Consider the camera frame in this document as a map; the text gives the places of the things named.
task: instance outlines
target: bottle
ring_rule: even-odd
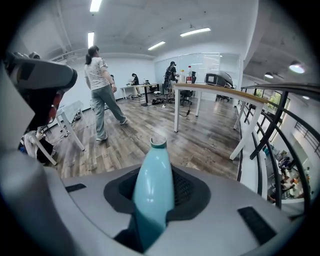
[[[186,83],[185,71],[183,69],[180,72],[179,83],[180,84],[185,84]]]
[[[167,212],[175,207],[167,142],[155,144],[151,138],[150,143],[133,191],[135,220],[144,251],[165,231]]]
[[[188,66],[188,73],[186,75],[186,83],[187,84],[192,84],[192,71],[191,71],[191,66]]]

